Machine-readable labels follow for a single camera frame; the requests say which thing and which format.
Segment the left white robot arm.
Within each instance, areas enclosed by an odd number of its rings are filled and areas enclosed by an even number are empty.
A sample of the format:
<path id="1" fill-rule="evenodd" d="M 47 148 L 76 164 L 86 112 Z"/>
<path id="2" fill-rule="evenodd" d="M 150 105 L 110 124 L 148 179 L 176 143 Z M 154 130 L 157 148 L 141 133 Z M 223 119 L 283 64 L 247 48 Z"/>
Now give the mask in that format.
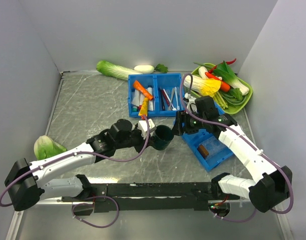
<path id="1" fill-rule="evenodd" d="M 39 201 L 56 197 L 72 197 L 80 201 L 89 199 L 93 190 L 87 177 L 78 174 L 72 178 L 58 178 L 71 170 L 92 165 L 102 160 L 114 160 L 116 150 L 134 147 L 142 154 L 148 145 L 150 129 L 134 127 L 130 121 L 120 119 L 109 129 L 88 139 L 79 146 L 49 157 L 28 163 L 26 159 L 14 163 L 0 195 L 0 207 L 13 206 L 20 212 Z"/>

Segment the dark green mug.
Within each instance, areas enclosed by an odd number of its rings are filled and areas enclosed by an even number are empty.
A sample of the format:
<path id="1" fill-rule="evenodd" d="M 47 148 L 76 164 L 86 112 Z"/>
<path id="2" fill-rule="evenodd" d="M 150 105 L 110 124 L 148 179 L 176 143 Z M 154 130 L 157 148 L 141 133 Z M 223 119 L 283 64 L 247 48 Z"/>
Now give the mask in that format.
<path id="1" fill-rule="evenodd" d="M 157 126 L 154 134 L 153 134 L 154 140 L 152 147 L 154 147 L 156 150 L 165 150 L 170 142 L 173 140 L 174 135 L 172 133 L 172 129 L 166 125 L 159 125 Z"/>

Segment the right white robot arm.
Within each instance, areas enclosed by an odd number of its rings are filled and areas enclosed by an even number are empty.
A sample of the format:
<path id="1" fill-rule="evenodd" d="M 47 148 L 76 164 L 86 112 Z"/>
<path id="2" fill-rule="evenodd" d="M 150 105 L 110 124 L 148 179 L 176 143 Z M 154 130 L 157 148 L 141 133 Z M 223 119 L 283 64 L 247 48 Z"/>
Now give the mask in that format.
<path id="1" fill-rule="evenodd" d="M 289 206 L 281 214 L 288 213 L 293 206 L 291 187 L 292 172 L 287 166 L 280 167 L 270 160 L 243 132 L 241 126 L 229 114 L 220 114 L 209 96 L 194 100 L 196 111 L 192 112 L 184 100 L 183 110 L 177 111 L 172 129 L 174 135 L 195 134 L 201 129 L 214 135 L 228 147 L 251 175 L 250 179 L 223 173 L 213 179 L 211 193 L 216 199 L 233 194 L 251 201 L 260 212 L 274 210 L 286 199 Z"/>

